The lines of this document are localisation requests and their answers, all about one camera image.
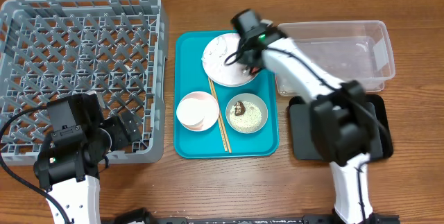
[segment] teal placemat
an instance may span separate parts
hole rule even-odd
[[[179,155],[185,158],[267,156],[273,154],[279,146],[275,77],[269,71],[261,71],[253,81],[241,87],[224,87],[214,84],[231,144],[231,154],[223,149],[221,132],[217,122],[209,130],[192,132],[184,128],[176,117],[177,106],[188,93],[203,91],[211,94],[208,77],[202,66],[203,51],[215,37],[232,32],[189,32],[180,36],[176,43],[173,139],[174,148]],[[258,95],[268,108],[268,121],[260,131],[253,134],[241,134],[233,130],[225,117],[228,101],[240,93]]]

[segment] gray dish rack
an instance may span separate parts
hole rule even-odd
[[[136,116],[142,140],[110,163],[158,161],[164,149],[168,18],[160,0],[7,0],[0,12],[0,124],[72,94],[102,93],[105,118]],[[9,165],[31,165],[51,130],[46,110],[20,117],[1,138]]]

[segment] clear plastic bin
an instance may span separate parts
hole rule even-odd
[[[284,23],[278,26],[318,66],[344,81],[358,80],[367,92],[379,92],[395,76],[395,61],[382,21],[324,21]],[[276,75],[282,96],[297,93]]]

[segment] rice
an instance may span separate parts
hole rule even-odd
[[[261,110],[251,102],[242,101],[245,106],[245,113],[236,116],[236,106],[233,105],[230,110],[230,123],[232,127],[240,132],[254,132],[258,129],[262,121]]]

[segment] pink plate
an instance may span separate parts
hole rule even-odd
[[[214,123],[216,123],[217,118],[219,117],[219,112],[220,112],[219,111],[219,104],[217,103],[216,99],[211,94],[208,94],[207,92],[192,92],[192,93],[184,96],[182,98],[182,100],[180,100],[180,103],[188,98],[195,98],[195,99],[201,100],[203,102],[202,107],[205,107],[205,109],[204,109],[205,118],[203,119],[203,124],[197,128],[189,128],[188,126],[184,125],[183,123],[182,123],[182,125],[186,129],[191,130],[191,131],[196,131],[196,132],[204,131],[204,130],[211,128],[211,126],[213,126]]]
[[[202,63],[205,73],[215,82],[227,87],[237,87],[252,81],[245,65],[234,63],[225,66],[225,59],[237,50],[239,35],[226,33],[215,37],[203,51]]]

